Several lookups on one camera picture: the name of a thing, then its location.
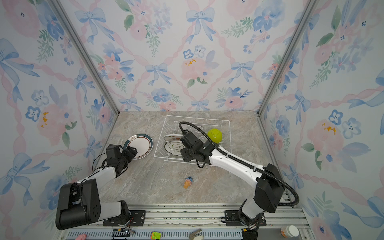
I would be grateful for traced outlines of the white plate green red rim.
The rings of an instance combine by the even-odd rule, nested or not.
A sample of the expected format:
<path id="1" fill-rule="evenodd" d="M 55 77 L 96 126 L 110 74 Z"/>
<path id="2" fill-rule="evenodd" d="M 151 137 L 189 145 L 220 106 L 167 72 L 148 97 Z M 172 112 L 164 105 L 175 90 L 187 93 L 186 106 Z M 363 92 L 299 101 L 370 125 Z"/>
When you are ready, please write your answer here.
<path id="1" fill-rule="evenodd" d="M 123 148 L 128 149 L 129 147 L 135 148 L 137 150 L 134 160 L 140 160 L 145 158 L 153 149 L 154 141 L 147 134 L 137 134 L 133 135 L 126 140 Z"/>

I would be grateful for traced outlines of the white wire dish rack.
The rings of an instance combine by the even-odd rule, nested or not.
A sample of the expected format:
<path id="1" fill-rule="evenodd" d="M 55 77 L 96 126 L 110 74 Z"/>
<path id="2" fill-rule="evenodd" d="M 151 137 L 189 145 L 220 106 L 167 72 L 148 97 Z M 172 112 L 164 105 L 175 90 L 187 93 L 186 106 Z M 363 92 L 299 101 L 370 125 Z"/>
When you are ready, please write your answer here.
<path id="1" fill-rule="evenodd" d="M 170 162 L 196 163 L 203 154 L 209 154 L 215 147 L 227 152 L 232 150 L 231 123 L 229 120 L 203 119 L 167 115 L 155 157 Z"/>

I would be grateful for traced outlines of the white plate black flower outline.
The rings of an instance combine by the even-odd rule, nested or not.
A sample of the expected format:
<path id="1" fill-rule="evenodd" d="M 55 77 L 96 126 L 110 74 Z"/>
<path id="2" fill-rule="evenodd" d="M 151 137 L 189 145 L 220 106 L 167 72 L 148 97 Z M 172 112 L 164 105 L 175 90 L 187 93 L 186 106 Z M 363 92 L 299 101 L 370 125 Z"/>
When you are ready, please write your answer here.
<path id="1" fill-rule="evenodd" d="M 185 146 L 180 141 L 169 141 L 164 145 L 164 148 L 168 153 L 178 157 L 182 156 L 181 149 L 184 147 Z"/>

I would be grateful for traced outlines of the plate with fruit pattern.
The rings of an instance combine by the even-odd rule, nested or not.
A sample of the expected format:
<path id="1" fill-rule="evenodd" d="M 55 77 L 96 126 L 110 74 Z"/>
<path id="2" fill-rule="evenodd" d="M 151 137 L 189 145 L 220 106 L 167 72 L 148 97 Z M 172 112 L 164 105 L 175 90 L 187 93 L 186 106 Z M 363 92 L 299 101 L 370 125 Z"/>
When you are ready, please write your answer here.
<path id="1" fill-rule="evenodd" d="M 181 135 L 181 134 L 169 134 L 169 135 L 165 135 L 163 137 L 163 139 L 165 142 L 178 142 L 178 143 L 180 143 L 182 137 L 183 137 L 183 135 Z"/>

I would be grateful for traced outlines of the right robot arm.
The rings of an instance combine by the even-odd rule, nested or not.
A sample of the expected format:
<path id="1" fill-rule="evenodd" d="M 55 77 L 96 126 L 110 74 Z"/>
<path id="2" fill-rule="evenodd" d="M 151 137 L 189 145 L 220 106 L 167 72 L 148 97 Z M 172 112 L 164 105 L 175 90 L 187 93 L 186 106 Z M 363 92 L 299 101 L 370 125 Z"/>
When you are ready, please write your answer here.
<path id="1" fill-rule="evenodd" d="M 202 142 L 194 133 L 187 131 L 181 137 L 184 148 L 181 149 L 185 162 L 196 160 L 198 163 L 222 168 L 244 180 L 255 189 L 252 199 L 246 199 L 239 211 L 240 222 L 245 226 L 256 224 L 256 219 L 263 212 L 275 213 L 285 187 L 277 168 L 268 164 L 266 167 L 251 163 L 232 155 L 210 140 Z"/>

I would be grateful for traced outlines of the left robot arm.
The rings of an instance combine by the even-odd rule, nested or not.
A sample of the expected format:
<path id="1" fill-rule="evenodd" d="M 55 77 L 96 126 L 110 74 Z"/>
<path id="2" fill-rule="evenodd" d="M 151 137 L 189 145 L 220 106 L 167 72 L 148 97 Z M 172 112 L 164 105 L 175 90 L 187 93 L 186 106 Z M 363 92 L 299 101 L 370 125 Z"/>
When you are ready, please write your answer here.
<path id="1" fill-rule="evenodd" d="M 57 229 L 62 231 L 104 220 L 124 227 L 130 224 L 133 217 L 127 203 L 102 203 L 99 191 L 122 175 L 137 154 L 136 148 L 109 145 L 106 159 L 91 175 L 78 182 L 63 185 L 57 206 Z"/>

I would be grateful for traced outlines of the green bowl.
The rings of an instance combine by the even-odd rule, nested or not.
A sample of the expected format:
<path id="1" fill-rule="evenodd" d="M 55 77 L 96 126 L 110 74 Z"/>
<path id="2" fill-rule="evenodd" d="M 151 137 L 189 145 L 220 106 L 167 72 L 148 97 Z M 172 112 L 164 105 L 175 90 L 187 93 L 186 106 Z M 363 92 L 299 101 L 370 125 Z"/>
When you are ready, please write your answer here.
<path id="1" fill-rule="evenodd" d="M 214 142 L 219 144 L 223 139 L 223 134 L 219 129 L 210 129 L 207 136 Z"/>

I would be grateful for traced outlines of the small ice cream toy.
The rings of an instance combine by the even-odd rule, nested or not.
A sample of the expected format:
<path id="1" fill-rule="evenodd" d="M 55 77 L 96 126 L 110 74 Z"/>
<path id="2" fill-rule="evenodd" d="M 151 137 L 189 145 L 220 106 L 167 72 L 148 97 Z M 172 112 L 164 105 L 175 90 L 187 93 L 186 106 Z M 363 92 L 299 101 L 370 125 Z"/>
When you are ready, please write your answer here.
<path id="1" fill-rule="evenodd" d="M 184 189 L 188 189 L 191 185 L 193 184 L 193 178 L 192 177 L 187 177 L 184 182 Z"/>

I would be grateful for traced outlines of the rubiks cube toy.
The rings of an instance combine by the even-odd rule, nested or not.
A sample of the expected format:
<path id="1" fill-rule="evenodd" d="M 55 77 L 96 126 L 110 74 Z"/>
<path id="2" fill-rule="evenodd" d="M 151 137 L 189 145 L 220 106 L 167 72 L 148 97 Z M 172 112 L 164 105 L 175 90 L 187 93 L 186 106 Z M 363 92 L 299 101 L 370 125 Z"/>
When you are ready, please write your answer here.
<path id="1" fill-rule="evenodd" d="M 151 240 L 160 240 L 161 238 L 162 238 L 162 233 L 151 232 Z"/>

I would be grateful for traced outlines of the pink toy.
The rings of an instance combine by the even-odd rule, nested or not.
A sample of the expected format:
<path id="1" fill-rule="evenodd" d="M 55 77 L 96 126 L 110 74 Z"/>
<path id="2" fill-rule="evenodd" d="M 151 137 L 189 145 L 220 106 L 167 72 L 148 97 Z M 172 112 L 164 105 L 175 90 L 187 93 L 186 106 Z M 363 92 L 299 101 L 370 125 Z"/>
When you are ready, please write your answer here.
<path id="1" fill-rule="evenodd" d="M 75 240 L 86 240 L 86 238 L 87 238 L 87 235 L 86 235 L 86 234 L 81 234 L 81 235 L 77 236 L 77 237 L 75 238 Z"/>

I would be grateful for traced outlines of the white lidded jar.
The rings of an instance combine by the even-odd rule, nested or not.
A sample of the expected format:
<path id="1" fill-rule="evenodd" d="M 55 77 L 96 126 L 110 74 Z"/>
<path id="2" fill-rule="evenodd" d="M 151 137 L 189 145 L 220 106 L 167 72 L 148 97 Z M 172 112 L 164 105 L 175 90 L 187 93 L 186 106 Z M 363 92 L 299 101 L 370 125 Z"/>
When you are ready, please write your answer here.
<path id="1" fill-rule="evenodd" d="M 296 238 L 300 232 L 296 226 L 289 225 L 281 228 L 281 234 L 284 238 Z"/>

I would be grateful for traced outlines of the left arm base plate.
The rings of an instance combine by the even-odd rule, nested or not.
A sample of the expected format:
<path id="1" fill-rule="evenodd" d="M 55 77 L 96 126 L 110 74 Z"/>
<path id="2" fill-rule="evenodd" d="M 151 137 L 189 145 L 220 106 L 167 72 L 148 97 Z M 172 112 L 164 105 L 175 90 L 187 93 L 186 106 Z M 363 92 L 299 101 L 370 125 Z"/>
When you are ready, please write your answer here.
<path id="1" fill-rule="evenodd" d="M 103 221 L 104 227 L 143 227 L 146 219 L 145 210 L 131 210 L 128 214 Z"/>

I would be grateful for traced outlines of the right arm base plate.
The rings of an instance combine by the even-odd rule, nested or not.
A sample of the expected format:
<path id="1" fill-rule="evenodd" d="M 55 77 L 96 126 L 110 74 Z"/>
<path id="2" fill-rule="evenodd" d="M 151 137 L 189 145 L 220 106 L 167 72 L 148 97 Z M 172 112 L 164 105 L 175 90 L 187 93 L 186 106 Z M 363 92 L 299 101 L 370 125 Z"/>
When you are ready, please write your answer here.
<path id="1" fill-rule="evenodd" d="M 221 222 L 226 224 L 227 227 L 266 227 L 266 218 L 264 213 L 257 215 L 254 219 L 250 219 L 244 214 L 240 214 L 239 211 L 226 210 L 224 216 L 221 217 Z"/>

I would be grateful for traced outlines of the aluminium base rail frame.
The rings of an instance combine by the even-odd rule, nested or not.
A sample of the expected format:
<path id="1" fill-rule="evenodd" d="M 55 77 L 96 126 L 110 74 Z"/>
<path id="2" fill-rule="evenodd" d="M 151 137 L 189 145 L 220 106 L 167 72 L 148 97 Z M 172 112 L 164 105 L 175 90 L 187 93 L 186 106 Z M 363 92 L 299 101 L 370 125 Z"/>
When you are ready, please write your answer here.
<path id="1" fill-rule="evenodd" d="M 298 240 L 315 238 L 300 208 L 278 207 L 276 212 L 264 213 L 266 227 L 227 227 L 221 222 L 224 211 L 238 211 L 239 205 L 228 204 L 186 204 L 186 205 L 131 205 L 130 210 L 145 210 L 143 227 L 104 227 L 102 222 L 58 231 L 55 240 L 75 240 L 86 234 L 86 240 L 149 240 L 151 232 L 162 233 L 162 240 L 189 240 L 189 234 L 202 229 L 204 240 L 282 240 L 281 228 L 296 226 Z"/>

